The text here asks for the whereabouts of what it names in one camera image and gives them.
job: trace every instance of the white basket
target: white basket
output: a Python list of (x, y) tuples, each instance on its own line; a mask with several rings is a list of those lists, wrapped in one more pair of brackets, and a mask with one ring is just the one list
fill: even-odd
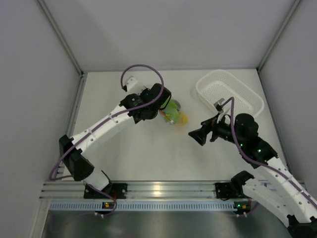
[(199, 98), (215, 113), (213, 105), (221, 98), (230, 97), (234, 97), (234, 117), (240, 113), (256, 117), (264, 108), (264, 101), (258, 94), (225, 70), (208, 73), (197, 82), (196, 89)]

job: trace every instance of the table surface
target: table surface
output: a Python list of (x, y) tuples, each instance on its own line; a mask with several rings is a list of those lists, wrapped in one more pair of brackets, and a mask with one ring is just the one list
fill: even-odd
[[(224, 140), (207, 142), (204, 147), (188, 136), (200, 122), (214, 116), (197, 97), (197, 81), (212, 70), (161, 71), (166, 88), (177, 99), (188, 116), (186, 125), (169, 125), (158, 115), (125, 129), (101, 145), (88, 158), (111, 180), (229, 180), (242, 170), (256, 175), (239, 155), (235, 145)], [(263, 98), (264, 110), (256, 117), (259, 135), (284, 161), (264, 92), (255, 69), (227, 70)], [(159, 78), (151, 71), (131, 71), (145, 86), (151, 87)], [(90, 127), (125, 97), (120, 88), (121, 72), (88, 73), (74, 134)]]

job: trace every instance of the white wall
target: white wall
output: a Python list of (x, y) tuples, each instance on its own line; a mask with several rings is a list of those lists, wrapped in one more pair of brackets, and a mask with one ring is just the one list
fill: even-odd
[(45, 0), (83, 70), (259, 65), (293, 0)]
[(0, 233), (25, 238), (79, 78), (34, 0), (2, 0), (0, 32)]
[(262, 79), (293, 173), (317, 197), (317, 1), (305, 0)]

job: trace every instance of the gray floor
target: gray floor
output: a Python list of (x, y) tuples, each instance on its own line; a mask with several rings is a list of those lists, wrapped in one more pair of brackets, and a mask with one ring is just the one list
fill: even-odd
[(63, 225), (82, 212), (49, 212), (42, 238), (290, 238), (287, 229), (263, 207), (248, 218), (217, 212), (118, 212), (102, 219), (92, 214)]

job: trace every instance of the white tabletop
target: white tabletop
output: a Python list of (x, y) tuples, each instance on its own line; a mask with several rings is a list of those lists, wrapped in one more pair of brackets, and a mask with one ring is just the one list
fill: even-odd
[[(111, 180), (229, 180), (242, 170), (252, 170), (239, 155), (235, 145), (218, 139), (200, 146), (188, 132), (200, 127), (200, 122), (214, 116), (197, 97), (196, 82), (211, 70), (161, 71), (165, 86), (177, 99), (189, 122), (168, 125), (158, 115), (141, 121), (101, 145), (91, 158)], [(284, 161), (260, 79), (255, 69), (228, 70), (265, 103), (256, 117), (259, 135)], [(159, 78), (150, 71), (132, 71), (139, 82), (151, 87)], [(74, 134), (80, 133), (105, 117), (119, 104), (126, 93), (120, 88), (121, 72), (88, 73)]]

